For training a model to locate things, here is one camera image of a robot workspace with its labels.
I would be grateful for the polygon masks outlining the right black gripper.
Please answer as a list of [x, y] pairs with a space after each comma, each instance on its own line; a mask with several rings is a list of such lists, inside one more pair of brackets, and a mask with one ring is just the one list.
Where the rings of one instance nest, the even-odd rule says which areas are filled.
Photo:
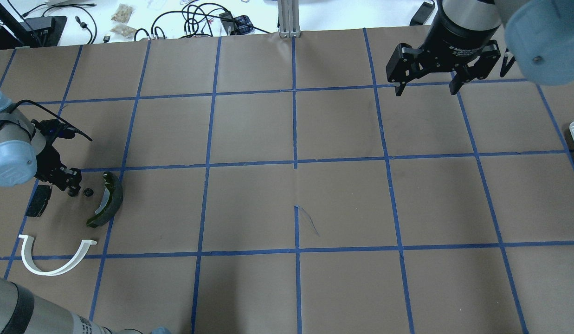
[[434, 19], [426, 39], [419, 47], [398, 44], [385, 72], [394, 83], [395, 95], [402, 96], [406, 85], [431, 73], [454, 72], [449, 84], [451, 95], [474, 79], [485, 79], [501, 57], [492, 37], [501, 23], [493, 28], [472, 30], [450, 19]]

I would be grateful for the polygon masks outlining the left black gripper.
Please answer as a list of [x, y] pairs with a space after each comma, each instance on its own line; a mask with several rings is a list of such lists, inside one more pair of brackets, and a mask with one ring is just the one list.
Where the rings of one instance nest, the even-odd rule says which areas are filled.
[[32, 124], [36, 127], [36, 133], [45, 138], [45, 145], [36, 156], [35, 178], [56, 186], [62, 192], [68, 192], [71, 197], [76, 197], [81, 190], [82, 173], [80, 169], [68, 168], [62, 163], [60, 153], [53, 143], [56, 139], [73, 139], [79, 131], [76, 127], [56, 119], [32, 120]]

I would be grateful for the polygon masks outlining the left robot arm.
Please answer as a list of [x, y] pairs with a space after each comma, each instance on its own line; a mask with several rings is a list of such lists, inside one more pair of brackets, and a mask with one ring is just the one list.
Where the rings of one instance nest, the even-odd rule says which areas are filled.
[[[37, 190], [26, 212], [39, 217], [52, 186], [75, 197], [82, 173], [68, 168], [53, 147], [56, 139], [73, 139], [83, 131], [52, 113], [49, 120], [29, 120], [19, 107], [34, 101], [13, 102], [0, 91], [0, 187], [13, 187], [32, 179], [47, 183]], [[0, 334], [112, 334], [114, 330], [58, 306], [29, 289], [0, 277]]]

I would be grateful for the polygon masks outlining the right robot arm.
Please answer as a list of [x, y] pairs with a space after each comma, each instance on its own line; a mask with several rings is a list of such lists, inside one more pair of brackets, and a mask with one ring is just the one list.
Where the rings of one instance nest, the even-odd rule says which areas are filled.
[[423, 44], [398, 44], [385, 71], [401, 96], [431, 73], [454, 72], [452, 95], [514, 64], [538, 85], [574, 82], [574, 0], [438, 0]]

